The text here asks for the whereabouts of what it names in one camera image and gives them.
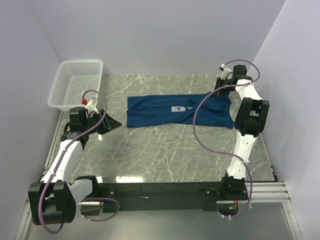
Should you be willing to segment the blue printed t-shirt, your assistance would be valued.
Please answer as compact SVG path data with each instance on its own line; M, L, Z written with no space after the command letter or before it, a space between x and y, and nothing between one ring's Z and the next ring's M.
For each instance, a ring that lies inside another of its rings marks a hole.
M192 125L197 107L207 94L175 94L129 96L127 98L128 128L165 124ZM228 96L210 96L200 106L195 124L232 129L231 100Z

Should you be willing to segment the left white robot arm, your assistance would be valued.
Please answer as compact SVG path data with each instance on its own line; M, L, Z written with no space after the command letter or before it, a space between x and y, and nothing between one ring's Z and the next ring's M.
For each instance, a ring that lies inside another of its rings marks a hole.
M104 135L122 126L104 109L89 112L82 106L73 107L68 116L69 122L64 127L51 167L38 183L28 188L32 221L38 226L70 223L84 198L94 201L100 196L96 176L80 176L74 183L70 180L90 135Z

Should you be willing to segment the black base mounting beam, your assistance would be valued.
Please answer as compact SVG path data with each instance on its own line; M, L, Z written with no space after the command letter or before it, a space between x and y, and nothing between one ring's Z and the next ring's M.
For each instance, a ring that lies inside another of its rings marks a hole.
M224 176L213 182L98 182L85 200L97 202L103 213L116 211L203 210L216 212L219 201L249 201L251 192L244 179Z

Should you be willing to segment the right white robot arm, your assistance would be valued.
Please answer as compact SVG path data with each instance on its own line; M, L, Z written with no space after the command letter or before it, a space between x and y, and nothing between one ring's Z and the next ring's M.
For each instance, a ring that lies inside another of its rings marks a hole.
M218 95L228 95L235 91L241 99L234 121L236 143L230 165L219 187L221 197L230 200L246 192L245 178L249 172L247 166L250 154L258 136L265 128L270 103L256 91L253 79L247 76L245 65L238 64L230 69L222 64L219 69L221 75L215 88L226 88L219 90Z

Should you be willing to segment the aluminium frame rails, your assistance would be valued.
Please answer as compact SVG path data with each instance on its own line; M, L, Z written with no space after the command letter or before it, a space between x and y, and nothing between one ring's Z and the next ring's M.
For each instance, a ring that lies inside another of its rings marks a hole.
M100 91L86 90L82 99L91 100L92 98L100 97L102 94ZM243 209L239 207L239 203L244 203L245 208L248 209L252 206L252 203L282 203L283 207L287 209L290 205L291 199L284 182L274 181L253 181L245 179L246 188L251 192L250 200L233 200L233 201L218 201L217 211L223 218L232 219L243 213ZM76 207L81 209L81 215L88 221L94 222L97 219L99 213L103 213L96 201L86 201L84 198ZM114 213L109 213L114 217L119 210ZM32 213L30 207L29 195L25 204L23 217L20 221L15 238L17 240L23 240L26 237L29 224L33 223Z

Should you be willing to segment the white perforated plastic basket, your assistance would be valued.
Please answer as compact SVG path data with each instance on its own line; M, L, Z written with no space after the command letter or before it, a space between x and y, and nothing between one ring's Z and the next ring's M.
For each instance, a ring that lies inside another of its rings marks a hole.
M63 112L81 107L87 90L99 91L103 73L101 60L66 60L59 64L47 105Z

